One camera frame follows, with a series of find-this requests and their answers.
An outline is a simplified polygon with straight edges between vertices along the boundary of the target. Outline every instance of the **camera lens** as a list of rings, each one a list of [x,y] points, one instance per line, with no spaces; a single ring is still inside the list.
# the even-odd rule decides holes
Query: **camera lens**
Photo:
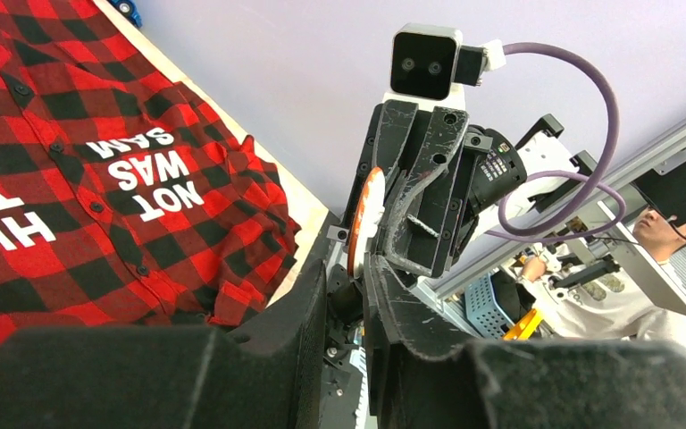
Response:
[[[401,62],[401,68],[407,72],[412,70],[414,68],[414,60],[411,58],[406,58],[403,62]]]
[[[435,76],[440,74],[440,71],[443,70],[443,67],[440,66],[440,63],[437,61],[430,63],[430,67],[427,69],[431,75]]]

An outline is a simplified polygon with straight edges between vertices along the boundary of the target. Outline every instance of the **white wall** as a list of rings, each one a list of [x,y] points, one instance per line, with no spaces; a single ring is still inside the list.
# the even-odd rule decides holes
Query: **white wall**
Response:
[[[538,41],[596,64],[619,97],[618,160],[686,118],[686,1],[138,1],[143,31],[334,212],[346,204],[390,43],[410,21],[479,45]],[[566,64],[517,57],[468,89],[475,122],[519,139],[546,113],[599,156],[605,110]]]

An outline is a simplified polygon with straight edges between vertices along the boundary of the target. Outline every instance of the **yellow object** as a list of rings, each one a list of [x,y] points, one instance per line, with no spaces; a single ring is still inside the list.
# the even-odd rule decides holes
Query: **yellow object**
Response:
[[[527,340],[542,321],[543,314],[534,308],[504,335],[504,340]]]

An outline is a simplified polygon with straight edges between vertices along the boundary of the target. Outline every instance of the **orange disc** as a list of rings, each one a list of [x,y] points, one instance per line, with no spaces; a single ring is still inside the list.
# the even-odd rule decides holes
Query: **orange disc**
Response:
[[[374,167],[367,176],[362,188],[362,195],[359,197],[359,202],[356,205],[356,213],[354,215],[354,223],[351,226],[350,238],[348,240],[348,274],[357,276],[356,272],[358,257],[364,256],[364,245],[369,237],[362,237],[363,242],[359,242],[359,236],[362,232],[363,222],[371,221],[370,217],[372,210],[382,208],[382,203],[385,199],[385,174],[383,174],[380,167]]]

